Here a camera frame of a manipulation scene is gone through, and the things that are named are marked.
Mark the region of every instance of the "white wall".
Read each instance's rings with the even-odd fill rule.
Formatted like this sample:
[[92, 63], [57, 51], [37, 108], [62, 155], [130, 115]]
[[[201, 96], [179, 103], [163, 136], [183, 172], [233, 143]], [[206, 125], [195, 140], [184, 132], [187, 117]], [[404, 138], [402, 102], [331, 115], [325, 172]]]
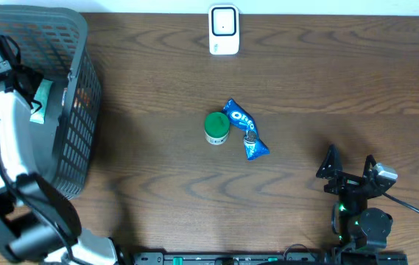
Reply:
[[126, 13], [207, 13], [219, 3], [235, 4], [244, 14], [419, 15], [419, 0], [0, 0], [0, 4]]

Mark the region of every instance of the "wooden tabletop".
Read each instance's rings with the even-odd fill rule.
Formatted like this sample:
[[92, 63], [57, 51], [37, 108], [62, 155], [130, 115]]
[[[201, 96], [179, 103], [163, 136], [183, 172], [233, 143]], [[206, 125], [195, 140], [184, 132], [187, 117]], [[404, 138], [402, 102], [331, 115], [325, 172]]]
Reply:
[[[134, 251], [328, 247], [337, 198], [315, 173], [329, 144], [352, 174], [369, 154], [392, 166], [389, 193], [419, 207], [419, 18], [242, 15], [239, 53], [217, 57], [206, 15], [83, 15], [103, 93], [73, 204], [95, 234]], [[270, 155], [247, 161], [235, 127], [205, 141], [205, 116], [231, 97]], [[369, 206], [394, 218], [387, 250], [419, 264], [419, 215]]]

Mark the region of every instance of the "rounded square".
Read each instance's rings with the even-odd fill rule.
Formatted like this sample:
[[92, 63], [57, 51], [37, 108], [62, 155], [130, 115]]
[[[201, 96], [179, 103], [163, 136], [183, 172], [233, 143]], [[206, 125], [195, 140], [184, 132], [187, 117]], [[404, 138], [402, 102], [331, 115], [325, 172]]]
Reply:
[[215, 36], [234, 36], [236, 34], [236, 11], [232, 7], [212, 9], [212, 33]]

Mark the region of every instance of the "blue snack package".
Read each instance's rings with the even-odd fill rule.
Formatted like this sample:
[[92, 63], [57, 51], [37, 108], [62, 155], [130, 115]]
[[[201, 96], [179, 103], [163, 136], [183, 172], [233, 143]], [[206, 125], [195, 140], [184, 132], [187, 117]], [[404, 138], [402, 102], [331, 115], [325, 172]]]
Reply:
[[244, 146], [248, 160], [254, 160], [270, 153], [268, 147], [263, 144], [258, 136], [258, 130], [252, 116], [238, 106], [235, 100], [229, 99], [222, 109], [222, 113], [229, 118], [231, 124], [245, 131]]

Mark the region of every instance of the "black square outline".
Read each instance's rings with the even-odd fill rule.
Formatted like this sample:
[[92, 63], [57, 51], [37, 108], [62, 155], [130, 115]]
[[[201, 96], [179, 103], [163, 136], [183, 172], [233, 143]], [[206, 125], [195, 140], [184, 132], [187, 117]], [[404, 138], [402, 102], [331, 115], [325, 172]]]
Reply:
[[[215, 10], [223, 10], [223, 9], [231, 9], [233, 11], [233, 33], [232, 34], [216, 34], [214, 32], [214, 11]], [[237, 33], [237, 14], [236, 10], [233, 7], [215, 7], [211, 11], [211, 28], [212, 28], [212, 34], [214, 36], [234, 36]]]

